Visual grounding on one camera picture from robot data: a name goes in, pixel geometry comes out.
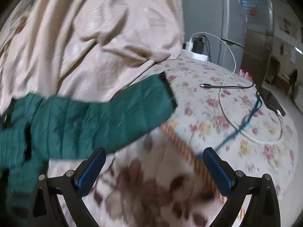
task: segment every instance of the green jacket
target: green jacket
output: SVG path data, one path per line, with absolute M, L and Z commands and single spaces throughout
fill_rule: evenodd
M 108 103 L 37 94 L 12 102 L 0 129 L 0 168 L 9 169 L 8 215 L 26 225 L 31 192 L 49 159 L 87 159 L 98 147 L 115 152 L 161 125 L 175 108 L 164 73 L 126 88 Z

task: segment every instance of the beige garment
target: beige garment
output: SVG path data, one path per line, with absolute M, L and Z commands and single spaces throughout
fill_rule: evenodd
M 1 113 L 28 92 L 108 101 L 179 55 L 181 0 L 37 0 L 10 38 L 0 49 Z
M 31 8 L 31 0 L 21 0 L 17 6 L 14 8 L 10 16 L 5 21 L 5 24 L 0 31 L 0 48 L 2 48 L 2 43 L 10 40 L 8 37 L 13 36 L 12 31 L 20 24 L 20 20 L 27 18 L 28 13 Z

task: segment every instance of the poster on wall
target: poster on wall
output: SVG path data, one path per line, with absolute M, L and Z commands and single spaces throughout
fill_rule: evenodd
M 292 21 L 279 16 L 280 30 L 297 39 L 297 26 Z

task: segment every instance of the blue gripper pad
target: blue gripper pad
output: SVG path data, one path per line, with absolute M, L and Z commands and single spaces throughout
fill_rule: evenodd
M 226 169 L 232 169 L 227 162 L 220 159 L 212 148 L 206 148 L 203 151 L 203 163 L 213 178 L 221 195 L 229 197 L 232 193 L 232 186 L 234 185 L 233 177 Z
M 88 160 L 83 161 L 79 165 L 74 178 L 74 183 L 77 186 L 78 198 L 88 195 L 103 168 L 105 161 L 105 149 L 97 148 Z

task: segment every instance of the metal screw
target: metal screw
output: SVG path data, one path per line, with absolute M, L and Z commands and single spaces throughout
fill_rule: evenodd
M 45 176 L 42 174 L 38 177 L 39 181 L 42 181 L 45 178 Z
M 236 175 L 239 176 L 239 177 L 242 177 L 242 176 L 244 176 L 244 172 L 241 171 L 241 170 L 237 170 Z
M 74 171 L 73 170 L 69 170 L 69 171 L 66 172 L 66 175 L 68 177 L 70 177 L 70 176 L 74 175 Z
M 264 177 L 267 179 L 267 180 L 270 180 L 271 179 L 271 177 L 270 177 L 270 175 L 269 174 L 264 174 Z

